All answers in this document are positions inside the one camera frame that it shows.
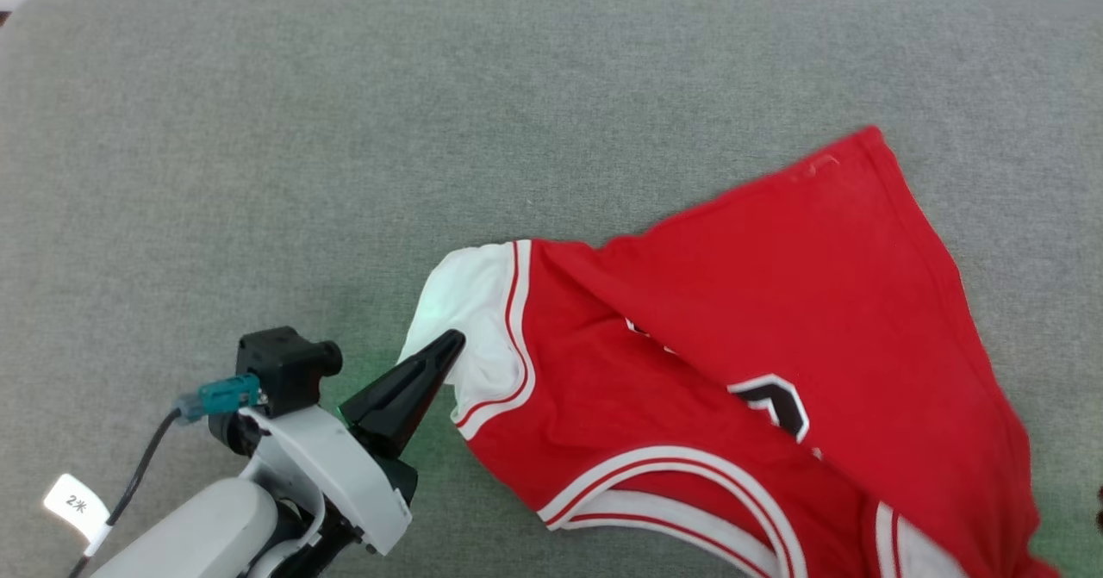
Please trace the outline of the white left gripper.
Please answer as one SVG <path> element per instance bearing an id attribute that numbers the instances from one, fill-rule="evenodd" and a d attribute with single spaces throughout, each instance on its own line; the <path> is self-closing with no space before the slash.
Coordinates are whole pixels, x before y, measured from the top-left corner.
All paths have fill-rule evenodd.
<path id="1" fill-rule="evenodd" d="M 276 418 L 244 408 L 240 417 L 255 422 L 261 438 L 243 477 L 274 482 L 317 520 L 330 503 L 358 542 L 389 554 L 411 512 L 371 454 L 401 456 L 464 346 L 465 335 L 450 328 L 387 370 L 339 406 L 349 430 L 319 406 Z"/>

